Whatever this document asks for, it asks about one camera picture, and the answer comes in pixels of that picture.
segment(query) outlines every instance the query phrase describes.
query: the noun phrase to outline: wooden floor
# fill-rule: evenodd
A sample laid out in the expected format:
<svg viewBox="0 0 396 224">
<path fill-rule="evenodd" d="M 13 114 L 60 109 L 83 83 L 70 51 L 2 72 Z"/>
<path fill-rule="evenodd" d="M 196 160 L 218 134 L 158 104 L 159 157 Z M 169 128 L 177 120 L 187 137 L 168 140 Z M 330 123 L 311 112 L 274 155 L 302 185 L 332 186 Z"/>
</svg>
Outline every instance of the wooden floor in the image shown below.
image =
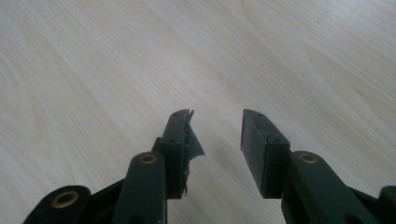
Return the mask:
<svg viewBox="0 0 396 224">
<path fill-rule="evenodd" d="M 124 178 L 184 108 L 206 155 L 169 223 L 285 223 L 240 151 L 244 108 L 377 196 L 396 185 L 395 1 L 1 1 L 0 223 Z"/>
</svg>

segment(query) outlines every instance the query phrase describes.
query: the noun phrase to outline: light wood grain surface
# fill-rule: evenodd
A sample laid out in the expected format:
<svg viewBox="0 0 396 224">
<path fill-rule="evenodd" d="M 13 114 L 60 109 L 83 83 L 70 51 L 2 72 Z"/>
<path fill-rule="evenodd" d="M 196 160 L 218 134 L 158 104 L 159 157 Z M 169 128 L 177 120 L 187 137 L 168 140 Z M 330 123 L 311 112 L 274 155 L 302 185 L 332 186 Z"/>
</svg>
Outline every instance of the light wood grain surface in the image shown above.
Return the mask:
<svg viewBox="0 0 396 224">
<path fill-rule="evenodd" d="M 1 1 L 0 222 L 124 178 L 184 108 L 206 155 L 169 223 L 285 223 L 240 151 L 244 108 L 377 196 L 396 185 L 396 2 Z"/>
</svg>

